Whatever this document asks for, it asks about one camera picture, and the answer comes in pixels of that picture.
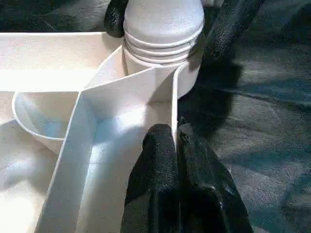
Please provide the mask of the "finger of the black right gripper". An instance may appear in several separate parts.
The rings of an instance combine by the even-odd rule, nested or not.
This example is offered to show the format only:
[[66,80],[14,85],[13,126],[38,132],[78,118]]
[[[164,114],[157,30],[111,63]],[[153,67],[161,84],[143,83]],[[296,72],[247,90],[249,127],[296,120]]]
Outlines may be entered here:
[[257,0],[224,0],[207,34],[206,58],[223,57],[250,26],[257,13]]
[[126,0],[111,0],[108,4],[104,27],[108,35],[120,38],[124,36],[123,22],[126,9]]

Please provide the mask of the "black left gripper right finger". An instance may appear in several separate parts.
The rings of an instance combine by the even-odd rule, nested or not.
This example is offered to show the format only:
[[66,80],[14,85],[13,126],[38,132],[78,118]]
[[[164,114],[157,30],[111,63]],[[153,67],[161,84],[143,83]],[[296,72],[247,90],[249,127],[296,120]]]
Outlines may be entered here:
[[181,222],[185,233],[251,233],[234,180],[191,123],[178,125]]

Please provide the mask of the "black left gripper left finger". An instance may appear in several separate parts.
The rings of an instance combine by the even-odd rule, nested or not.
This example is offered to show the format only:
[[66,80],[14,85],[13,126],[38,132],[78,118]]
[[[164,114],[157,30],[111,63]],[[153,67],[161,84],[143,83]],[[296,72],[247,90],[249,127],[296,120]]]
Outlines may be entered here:
[[128,180],[122,233],[177,233],[179,181],[171,128],[155,124],[146,133],[142,151]]

